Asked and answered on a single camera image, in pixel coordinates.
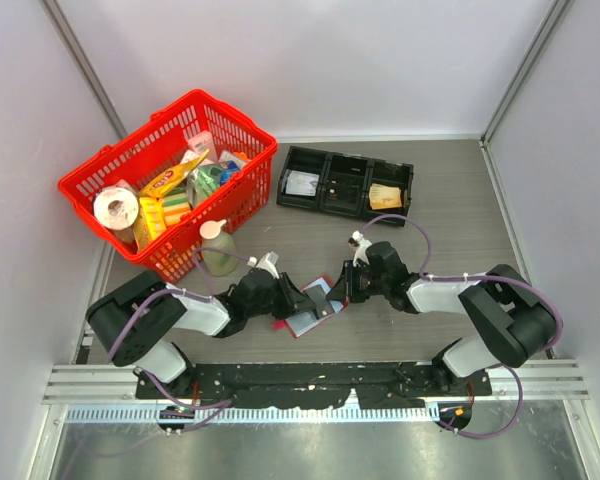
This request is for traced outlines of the red leather card holder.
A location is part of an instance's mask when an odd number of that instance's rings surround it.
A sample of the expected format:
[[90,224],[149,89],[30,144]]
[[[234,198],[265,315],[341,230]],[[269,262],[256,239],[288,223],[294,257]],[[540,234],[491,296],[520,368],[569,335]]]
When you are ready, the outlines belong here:
[[[331,288],[334,286],[334,282],[328,275],[323,275],[313,280],[305,287],[301,289],[304,293],[306,290],[315,285],[322,285],[324,290],[329,293]],[[274,320],[271,324],[271,328],[273,331],[280,330],[288,330],[294,338],[299,338],[300,336],[308,333],[310,330],[324,323],[327,319],[333,317],[334,315],[339,314],[346,306],[347,303],[340,303],[336,301],[330,301],[335,309],[335,313],[329,317],[325,317],[322,319],[317,319],[315,317],[314,311],[304,312],[287,319],[282,320]]]

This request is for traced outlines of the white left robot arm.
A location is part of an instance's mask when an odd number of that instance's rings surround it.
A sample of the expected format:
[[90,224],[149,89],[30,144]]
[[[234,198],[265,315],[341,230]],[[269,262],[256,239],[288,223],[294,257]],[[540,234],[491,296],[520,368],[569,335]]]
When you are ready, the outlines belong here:
[[115,366],[133,365],[161,395],[182,398],[192,390],[195,373],[182,350],[164,340],[171,330],[227,338],[254,317],[283,320],[316,307],[286,273],[254,267],[228,290],[203,296],[168,284],[148,270],[93,303],[86,321]]

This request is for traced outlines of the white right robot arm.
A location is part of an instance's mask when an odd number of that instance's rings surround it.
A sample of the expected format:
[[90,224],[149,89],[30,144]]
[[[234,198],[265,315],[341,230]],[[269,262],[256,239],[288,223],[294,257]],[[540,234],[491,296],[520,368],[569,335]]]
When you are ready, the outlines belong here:
[[487,367],[522,366],[559,332],[555,314],[506,264],[458,280],[424,279],[408,270],[389,242],[350,242],[354,258],[343,263],[328,300],[356,304],[380,295],[400,312],[454,313],[471,321],[476,334],[451,343],[431,361],[431,380],[442,394],[457,393]]

